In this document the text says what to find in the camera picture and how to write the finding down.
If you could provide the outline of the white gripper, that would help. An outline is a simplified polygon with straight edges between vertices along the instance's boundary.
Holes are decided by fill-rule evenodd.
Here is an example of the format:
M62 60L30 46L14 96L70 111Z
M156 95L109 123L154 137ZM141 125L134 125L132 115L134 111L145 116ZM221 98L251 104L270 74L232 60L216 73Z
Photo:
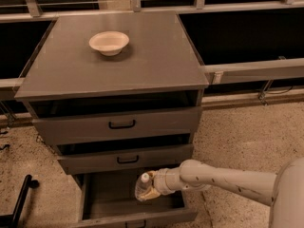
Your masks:
M154 188L140 194L139 201L147 201L158 198L160 195L166 196L181 190L180 169L162 168L158 171L148 171L150 179L154 179Z

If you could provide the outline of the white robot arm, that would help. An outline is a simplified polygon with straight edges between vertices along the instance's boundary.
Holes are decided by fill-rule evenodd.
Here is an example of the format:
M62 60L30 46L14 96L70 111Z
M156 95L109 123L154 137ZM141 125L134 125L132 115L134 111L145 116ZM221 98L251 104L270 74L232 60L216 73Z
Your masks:
M136 182L135 197L146 201L208 186L269 206L269 228L304 228L303 158L287 162L276 174L219 168L186 160L175 168L141 174Z

